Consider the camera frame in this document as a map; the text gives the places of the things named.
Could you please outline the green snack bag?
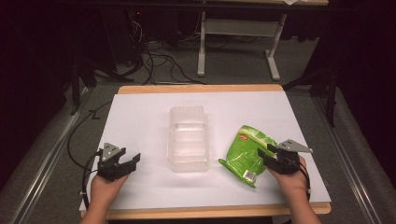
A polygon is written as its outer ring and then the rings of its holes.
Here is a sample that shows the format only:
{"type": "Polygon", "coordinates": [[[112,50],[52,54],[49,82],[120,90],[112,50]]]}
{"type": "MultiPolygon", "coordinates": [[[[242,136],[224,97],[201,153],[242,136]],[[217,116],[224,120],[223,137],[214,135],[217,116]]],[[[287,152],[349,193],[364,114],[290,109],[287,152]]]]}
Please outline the green snack bag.
{"type": "Polygon", "coordinates": [[[219,159],[219,163],[240,181],[254,188],[257,176],[266,169],[258,150],[267,156],[275,156],[268,149],[269,145],[276,146],[277,142],[260,130],[244,125],[238,130],[226,158],[219,159]]]}

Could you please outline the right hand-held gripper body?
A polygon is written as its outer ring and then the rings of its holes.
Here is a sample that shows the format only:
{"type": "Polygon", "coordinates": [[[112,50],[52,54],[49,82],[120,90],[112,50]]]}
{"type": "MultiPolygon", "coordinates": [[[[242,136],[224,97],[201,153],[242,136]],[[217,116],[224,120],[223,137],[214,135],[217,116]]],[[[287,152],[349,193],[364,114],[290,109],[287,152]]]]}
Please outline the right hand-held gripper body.
{"type": "Polygon", "coordinates": [[[279,152],[274,156],[275,164],[269,166],[269,168],[281,175],[291,175],[299,170],[299,152],[313,152],[312,148],[291,139],[277,144],[276,147],[279,148],[279,152]]]}

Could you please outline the clear plastic container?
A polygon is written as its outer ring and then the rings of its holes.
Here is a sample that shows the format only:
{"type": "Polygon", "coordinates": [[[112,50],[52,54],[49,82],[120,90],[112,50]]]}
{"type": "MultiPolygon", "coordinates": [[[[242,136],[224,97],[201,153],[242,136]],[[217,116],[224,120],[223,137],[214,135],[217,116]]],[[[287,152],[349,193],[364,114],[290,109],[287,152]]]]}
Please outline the clear plastic container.
{"type": "Polygon", "coordinates": [[[208,127],[202,106],[170,109],[167,159],[174,172],[204,172],[209,169],[208,127]]]}

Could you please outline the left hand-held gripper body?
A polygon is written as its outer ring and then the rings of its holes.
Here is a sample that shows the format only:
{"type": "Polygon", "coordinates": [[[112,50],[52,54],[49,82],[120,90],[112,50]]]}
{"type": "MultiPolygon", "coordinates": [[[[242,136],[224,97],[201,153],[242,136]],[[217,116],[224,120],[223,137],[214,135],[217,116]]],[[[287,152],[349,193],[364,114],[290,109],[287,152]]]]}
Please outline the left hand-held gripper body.
{"type": "Polygon", "coordinates": [[[120,157],[117,155],[119,150],[119,147],[110,143],[104,143],[104,147],[100,150],[97,174],[108,181],[115,181],[136,169],[136,166],[127,166],[125,162],[120,163],[120,157]]]}

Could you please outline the person's left hand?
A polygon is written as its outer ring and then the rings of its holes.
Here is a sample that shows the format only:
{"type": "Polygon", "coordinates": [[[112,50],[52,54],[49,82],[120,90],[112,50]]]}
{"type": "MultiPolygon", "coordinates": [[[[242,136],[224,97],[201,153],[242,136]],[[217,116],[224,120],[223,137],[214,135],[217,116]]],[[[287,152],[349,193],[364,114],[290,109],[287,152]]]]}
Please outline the person's left hand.
{"type": "Polygon", "coordinates": [[[91,208],[108,210],[110,205],[117,199],[120,190],[128,175],[125,175],[115,181],[108,181],[99,175],[92,179],[91,183],[91,208]]]}

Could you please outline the person's right hand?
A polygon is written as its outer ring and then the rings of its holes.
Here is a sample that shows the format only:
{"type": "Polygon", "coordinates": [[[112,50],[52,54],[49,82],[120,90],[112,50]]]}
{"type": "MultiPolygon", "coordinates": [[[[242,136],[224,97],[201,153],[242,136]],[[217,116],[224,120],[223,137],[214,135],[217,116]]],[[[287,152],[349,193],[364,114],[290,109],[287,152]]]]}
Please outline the person's right hand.
{"type": "Polygon", "coordinates": [[[292,175],[281,175],[272,169],[269,172],[275,177],[281,192],[285,195],[289,203],[292,202],[308,202],[307,197],[307,175],[306,164],[303,157],[299,157],[299,165],[303,170],[292,175]]]}

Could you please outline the white metal desk frame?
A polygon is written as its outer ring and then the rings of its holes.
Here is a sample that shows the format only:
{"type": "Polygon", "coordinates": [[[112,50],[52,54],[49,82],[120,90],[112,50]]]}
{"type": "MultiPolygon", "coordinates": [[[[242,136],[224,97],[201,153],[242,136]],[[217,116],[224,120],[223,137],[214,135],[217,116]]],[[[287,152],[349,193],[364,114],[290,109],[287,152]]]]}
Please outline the white metal desk frame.
{"type": "Polygon", "coordinates": [[[282,14],[277,21],[241,21],[225,19],[208,19],[201,13],[200,48],[198,52],[197,76],[205,75],[205,37],[207,35],[241,35],[254,37],[271,37],[272,46],[264,51],[272,80],[279,81],[275,53],[285,26],[287,15],[282,14]]]}

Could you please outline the metal floor rail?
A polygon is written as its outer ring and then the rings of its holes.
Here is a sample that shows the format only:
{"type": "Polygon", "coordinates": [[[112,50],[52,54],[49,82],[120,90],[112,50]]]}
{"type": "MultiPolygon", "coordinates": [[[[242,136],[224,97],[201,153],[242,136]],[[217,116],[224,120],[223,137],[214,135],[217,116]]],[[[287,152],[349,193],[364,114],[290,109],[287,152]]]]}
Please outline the metal floor rail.
{"type": "Polygon", "coordinates": [[[73,114],[67,119],[67,122],[62,129],[58,139],[54,146],[46,155],[45,159],[41,163],[38,172],[35,175],[31,186],[25,193],[20,205],[18,206],[15,214],[8,224],[26,224],[29,216],[31,215],[35,205],[40,198],[44,188],[46,187],[50,176],[63,153],[63,147],[67,138],[71,134],[72,128],[75,126],[78,117],[80,116],[81,108],[86,104],[89,97],[91,96],[93,88],[85,87],[82,91],[78,92],[80,98],[80,104],[76,107],[73,114]]]}
{"type": "Polygon", "coordinates": [[[325,105],[318,97],[313,97],[312,100],[318,109],[318,112],[324,121],[327,130],[330,133],[332,142],[335,145],[335,153],[338,160],[341,162],[341,168],[343,169],[348,185],[350,186],[354,197],[360,206],[367,224],[382,224],[382,221],[380,220],[379,215],[373,206],[372,200],[368,195],[366,187],[361,182],[361,179],[353,166],[352,160],[347,154],[347,149],[343,145],[338,132],[331,125],[330,120],[327,118],[325,105]]]}

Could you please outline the black stand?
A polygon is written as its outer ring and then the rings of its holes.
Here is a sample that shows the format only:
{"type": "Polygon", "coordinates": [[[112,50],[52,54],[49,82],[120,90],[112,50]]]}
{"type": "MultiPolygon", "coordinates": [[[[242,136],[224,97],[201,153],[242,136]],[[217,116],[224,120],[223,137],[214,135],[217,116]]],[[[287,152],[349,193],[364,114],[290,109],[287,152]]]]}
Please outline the black stand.
{"type": "Polygon", "coordinates": [[[77,114],[78,110],[82,107],[82,93],[80,92],[79,83],[83,82],[86,88],[95,88],[96,79],[94,77],[95,70],[99,70],[105,75],[114,78],[122,82],[133,82],[132,79],[122,76],[111,69],[105,68],[103,65],[96,61],[83,56],[80,52],[75,51],[74,64],[72,66],[71,73],[71,91],[72,91],[72,102],[73,109],[71,115],[77,114]]]}
{"type": "Polygon", "coordinates": [[[336,105],[335,92],[337,84],[336,69],[333,65],[321,67],[313,72],[309,72],[306,75],[302,75],[299,78],[282,86],[284,91],[289,91],[294,87],[304,85],[306,83],[311,84],[309,90],[310,95],[314,97],[326,96],[325,106],[325,118],[329,124],[334,126],[334,108],[336,105]]]}

